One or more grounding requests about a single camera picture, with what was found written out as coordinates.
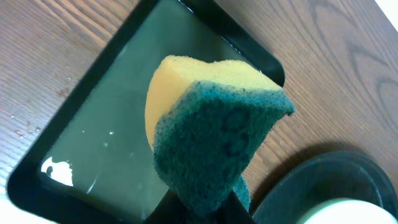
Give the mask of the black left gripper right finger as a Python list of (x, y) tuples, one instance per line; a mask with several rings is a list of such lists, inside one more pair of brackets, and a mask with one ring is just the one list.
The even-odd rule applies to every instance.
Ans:
[(222, 224), (256, 224), (233, 191), (222, 206)]

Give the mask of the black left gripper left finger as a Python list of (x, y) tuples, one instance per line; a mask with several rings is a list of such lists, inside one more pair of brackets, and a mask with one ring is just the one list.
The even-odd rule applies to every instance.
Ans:
[(145, 224), (186, 224), (187, 209), (178, 195), (168, 190)]

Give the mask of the green and yellow sponge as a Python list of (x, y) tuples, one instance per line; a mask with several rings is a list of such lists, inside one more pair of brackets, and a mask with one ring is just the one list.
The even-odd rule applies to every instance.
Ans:
[(268, 132), (294, 111), (283, 88), (246, 62), (169, 55), (145, 106), (155, 170), (190, 211), (207, 215), (244, 184)]

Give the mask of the mint green plate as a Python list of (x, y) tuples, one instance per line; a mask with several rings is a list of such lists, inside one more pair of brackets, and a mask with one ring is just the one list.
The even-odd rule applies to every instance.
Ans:
[(314, 206), (297, 224), (397, 224), (397, 218), (373, 203), (337, 198)]

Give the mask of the black rectangular tray green liquid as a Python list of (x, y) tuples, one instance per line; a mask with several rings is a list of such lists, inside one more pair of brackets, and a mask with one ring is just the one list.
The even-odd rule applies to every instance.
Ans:
[(7, 181), (18, 208), (57, 223), (142, 223), (167, 191), (147, 142), (149, 83), (168, 55), (281, 63), (214, 1), (141, 1)]

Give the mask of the black round tray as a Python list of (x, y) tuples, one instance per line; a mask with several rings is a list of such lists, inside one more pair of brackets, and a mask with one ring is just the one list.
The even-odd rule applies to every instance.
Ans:
[(305, 212), (331, 199), (372, 203), (397, 216), (397, 194), (383, 169), (357, 152), (329, 152), (292, 169), (264, 197), (256, 223), (296, 223)]

